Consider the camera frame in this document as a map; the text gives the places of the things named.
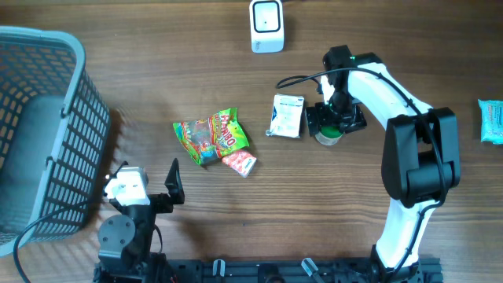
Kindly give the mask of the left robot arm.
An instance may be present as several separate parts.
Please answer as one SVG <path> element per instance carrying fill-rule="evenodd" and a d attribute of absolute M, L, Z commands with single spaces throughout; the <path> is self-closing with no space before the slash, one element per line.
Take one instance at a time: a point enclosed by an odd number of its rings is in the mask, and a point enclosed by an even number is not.
<path fill-rule="evenodd" d="M 161 234 L 156 216 L 172 213 L 175 205 L 185 202 L 178 160 L 173 160 L 165 179 L 167 192 L 148 194 L 148 183 L 145 169 L 126 161 L 105 177 L 104 196 L 119 213 L 106 219 L 98 231 L 99 263 L 93 282 L 178 280 L 166 255 L 151 251 L 152 236 Z"/>

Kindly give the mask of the teal wet wipes pack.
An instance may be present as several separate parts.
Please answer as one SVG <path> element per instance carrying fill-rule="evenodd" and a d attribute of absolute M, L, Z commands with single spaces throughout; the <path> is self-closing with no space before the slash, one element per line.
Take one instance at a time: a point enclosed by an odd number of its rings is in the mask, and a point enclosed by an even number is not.
<path fill-rule="evenodd" d="M 503 143 L 502 134 L 502 101 L 478 100 L 481 110 L 481 141 L 494 145 Z"/>

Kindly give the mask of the white tissue pack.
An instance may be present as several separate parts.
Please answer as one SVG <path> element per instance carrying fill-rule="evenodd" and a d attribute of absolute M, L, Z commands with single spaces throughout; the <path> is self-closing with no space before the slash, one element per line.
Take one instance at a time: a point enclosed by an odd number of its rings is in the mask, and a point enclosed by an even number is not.
<path fill-rule="evenodd" d="M 266 136 L 298 138 L 303 104 L 303 96 L 276 94 L 274 96 L 270 128 L 266 130 Z"/>

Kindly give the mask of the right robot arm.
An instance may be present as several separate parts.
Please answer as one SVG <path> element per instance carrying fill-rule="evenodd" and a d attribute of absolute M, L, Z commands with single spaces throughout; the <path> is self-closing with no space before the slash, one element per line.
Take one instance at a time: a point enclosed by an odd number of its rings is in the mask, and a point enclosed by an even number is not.
<path fill-rule="evenodd" d="M 306 109 L 311 136 L 335 145 L 366 127 L 366 107 L 385 130 L 381 177 L 390 197 L 383 233 L 367 261 L 367 282 L 425 280 L 418 249 L 433 211 L 459 184 L 461 166 L 457 118 L 433 108 L 392 78 L 374 53 L 354 55 L 335 46 L 318 74 L 324 98 Z"/>

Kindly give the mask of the green lid jar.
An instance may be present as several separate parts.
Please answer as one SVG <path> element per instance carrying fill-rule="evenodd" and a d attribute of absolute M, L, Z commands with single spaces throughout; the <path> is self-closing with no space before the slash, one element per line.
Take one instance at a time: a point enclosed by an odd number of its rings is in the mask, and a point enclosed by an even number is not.
<path fill-rule="evenodd" d="M 317 134 L 316 140 L 325 146 L 335 145 L 343 136 L 336 127 L 322 127 Z"/>

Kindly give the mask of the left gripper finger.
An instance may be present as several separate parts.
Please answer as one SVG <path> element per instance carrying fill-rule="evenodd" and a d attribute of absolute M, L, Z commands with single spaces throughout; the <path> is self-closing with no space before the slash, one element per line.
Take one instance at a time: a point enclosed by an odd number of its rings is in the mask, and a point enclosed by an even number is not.
<path fill-rule="evenodd" d="M 127 161 L 123 161 L 123 162 L 119 165 L 119 167 L 118 167 L 118 168 L 117 168 L 117 169 L 116 169 L 116 170 L 115 170 L 112 174 L 110 174 L 110 177 L 116 177 L 116 176 L 117 176 L 117 174 L 119 173 L 119 171 L 120 171 L 123 167 L 125 167 L 125 166 L 127 166 L 127 165 L 129 165 L 129 164 L 128 164 L 128 162 L 127 162 Z"/>
<path fill-rule="evenodd" d="M 185 203 L 185 193 L 182 186 L 182 180 L 179 171 L 179 163 L 177 158 L 174 158 L 172 162 L 168 175 L 165 179 L 164 185 L 167 188 L 172 204 Z"/>

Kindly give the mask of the red orange snack pack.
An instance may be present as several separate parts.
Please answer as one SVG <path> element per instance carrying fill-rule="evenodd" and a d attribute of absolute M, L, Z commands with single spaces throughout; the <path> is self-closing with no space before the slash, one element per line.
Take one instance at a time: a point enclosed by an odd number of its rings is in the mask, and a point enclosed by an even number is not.
<path fill-rule="evenodd" d="M 222 158 L 225 165 L 235 170 L 243 178 L 247 178 L 256 161 L 257 158 L 244 149 L 239 149 Z"/>

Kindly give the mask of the Haribo gummy candy bag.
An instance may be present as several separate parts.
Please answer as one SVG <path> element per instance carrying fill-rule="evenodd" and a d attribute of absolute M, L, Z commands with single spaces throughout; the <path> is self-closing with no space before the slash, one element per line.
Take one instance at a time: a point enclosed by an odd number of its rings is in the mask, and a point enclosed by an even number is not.
<path fill-rule="evenodd" d="M 209 118 L 173 123 L 177 139 L 200 166 L 249 146 L 237 120 L 237 108 L 221 110 Z"/>

